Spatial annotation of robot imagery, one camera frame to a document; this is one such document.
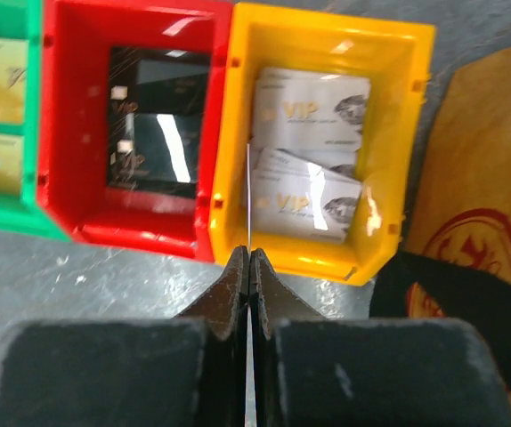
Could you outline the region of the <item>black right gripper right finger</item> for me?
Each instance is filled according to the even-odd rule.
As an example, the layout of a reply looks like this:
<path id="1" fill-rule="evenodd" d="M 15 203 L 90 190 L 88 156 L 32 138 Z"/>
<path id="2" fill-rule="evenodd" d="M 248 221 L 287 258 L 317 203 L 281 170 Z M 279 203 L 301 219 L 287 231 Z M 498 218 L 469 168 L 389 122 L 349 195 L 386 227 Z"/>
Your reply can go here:
<path id="1" fill-rule="evenodd" d="M 511 403 L 476 329 L 455 318 L 331 320 L 251 254 L 261 426 L 511 426 Z"/>

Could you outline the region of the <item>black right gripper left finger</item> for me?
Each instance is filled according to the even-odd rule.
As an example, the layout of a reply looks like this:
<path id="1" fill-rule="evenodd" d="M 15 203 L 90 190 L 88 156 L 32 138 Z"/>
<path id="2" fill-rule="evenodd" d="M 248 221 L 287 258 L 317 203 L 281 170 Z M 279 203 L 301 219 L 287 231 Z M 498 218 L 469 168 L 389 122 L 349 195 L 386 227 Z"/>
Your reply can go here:
<path id="1" fill-rule="evenodd" d="M 0 426 L 241 426 L 248 253 L 177 316 L 30 321 L 0 356 Z"/>

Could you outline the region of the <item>white VIP card from holder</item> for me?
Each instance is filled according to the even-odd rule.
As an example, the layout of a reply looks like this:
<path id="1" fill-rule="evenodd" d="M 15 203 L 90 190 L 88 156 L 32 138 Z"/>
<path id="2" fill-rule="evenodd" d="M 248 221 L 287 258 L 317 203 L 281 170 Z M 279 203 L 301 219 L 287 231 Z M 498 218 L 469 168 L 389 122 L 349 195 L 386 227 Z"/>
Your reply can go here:
<path id="1" fill-rule="evenodd" d="M 285 173 L 324 172 L 330 180 L 352 181 L 358 154 L 350 151 L 254 149 L 250 166 Z"/>

